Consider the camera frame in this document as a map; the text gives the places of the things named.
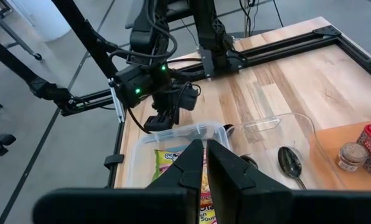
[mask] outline spice jar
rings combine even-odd
[[[367,159],[367,151],[357,143],[346,143],[340,149],[337,165],[349,172],[356,171]]]

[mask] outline clear plastic bowl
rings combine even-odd
[[[285,176],[278,149],[290,147],[302,164],[301,180],[307,189],[343,189],[335,169],[317,142],[314,125],[305,115],[288,113],[235,125],[227,130],[231,150],[256,161],[264,174],[291,189],[301,189]]]
[[[214,121],[149,134],[141,138],[131,151],[124,187],[143,188],[151,183],[156,168],[156,149],[183,151],[195,139],[201,139],[205,146],[208,139],[214,139],[230,149],[223,124]]]

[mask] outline wooden tabletop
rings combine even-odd
[[[328,25],[318,17],[240,40],[235,48],[250,49]],[[199,56],[194,53],[182,58],[187,57]],[[190,64],[181,62],[171,67]],[[202,94],[194,111],[181,110],[180,126],[206,120],[239,124],[290,112],[307,115],[318,130],[371,120],[371,76],[335,45],[197,84]],[[133,109],[141,124],[156,114],[151,103],[149,98]],[[120,150],[124,163],[116,171],[116,188],[123,186],[132,147],[144,135],[128,117]]]

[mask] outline black clamp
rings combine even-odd
[[[111,169],[113,166],[123,163],[123,160],[124,160],[123,154],[107,156],[104,161],[104,166],[107,169]]]
[[[342,33],[339,30],[337,30],[334,26],[331,25],[315,29],[312,32],[315,34],[328,35],[332,37],[342,35]]]

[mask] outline snack bag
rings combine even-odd
[[[216,214],[213,206],[200,208],[199,224],[217,224]]]
[[[156,180],[161,174],[163,174],[179,157],[181,152],[167,152],[161,150],[155,150],[156,155],[156,168],[153,176],[153,181]],[[204,153],[204,169],[202,173],[202,186],[200,188],[200,206],[211,206],[212,196],[210,195],[208,173],[206,165],[206,151]]]

